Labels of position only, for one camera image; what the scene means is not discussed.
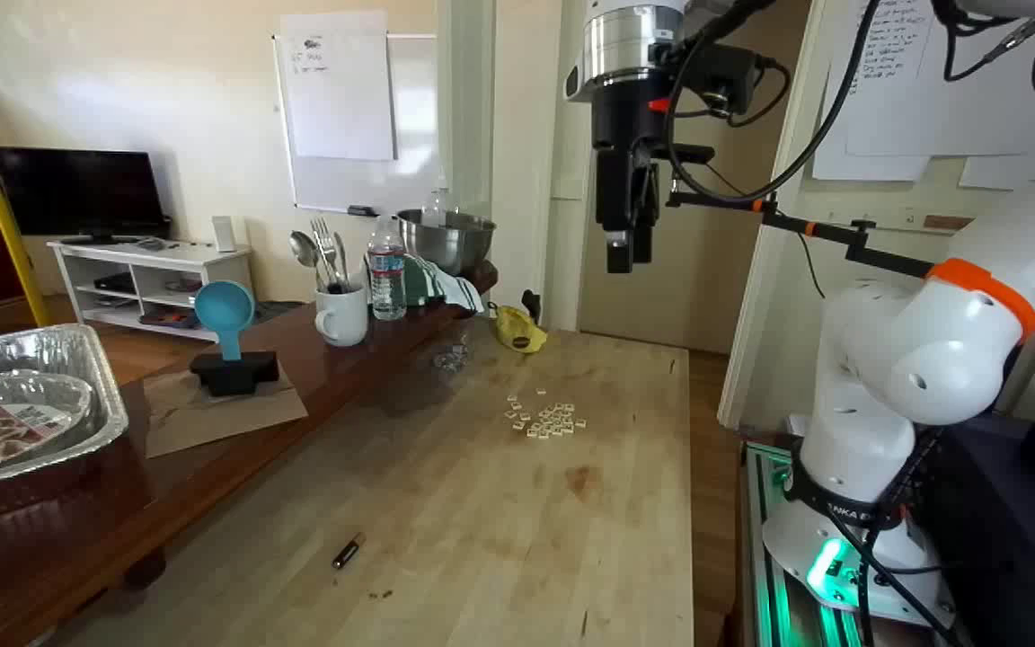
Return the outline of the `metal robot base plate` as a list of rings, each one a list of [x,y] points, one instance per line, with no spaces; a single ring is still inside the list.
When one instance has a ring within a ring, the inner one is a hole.
[[[791,500],[760,525],[773,560],[831,612],[854,612],[869,597],[869,614],[906,627],[954,622],[938,575],[938,550],[912,520],[898,520],[872,544],[872,565],[861,565],[861,533],[839,533],[820,512]]]

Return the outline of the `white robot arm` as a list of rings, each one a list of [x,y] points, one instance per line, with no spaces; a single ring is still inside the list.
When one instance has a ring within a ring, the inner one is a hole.
[[[723,41],[773,0],[594,0],[567,94],[594,108],[596,223],[607,267],[650,260],[657,166],[692,152],[672,136],[687,89],[724,116],[759,79],[749,51]],[[869,508],[885,500],[923,427],[962,424],[1003,387],[1006,356],[1035,335],[1035,181],[962,228],[938,264],[872,252],[854,264],[912,275],[912,293],[864,283],[823,309],[817,405],[795,462],[795,491]]]

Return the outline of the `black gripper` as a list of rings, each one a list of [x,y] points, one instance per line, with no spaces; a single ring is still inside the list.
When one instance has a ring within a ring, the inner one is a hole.
[[[668,85],[631,79],[594,97],[596,223],[607,229],[607,275],[654,260],[654,152],[666,145]]]

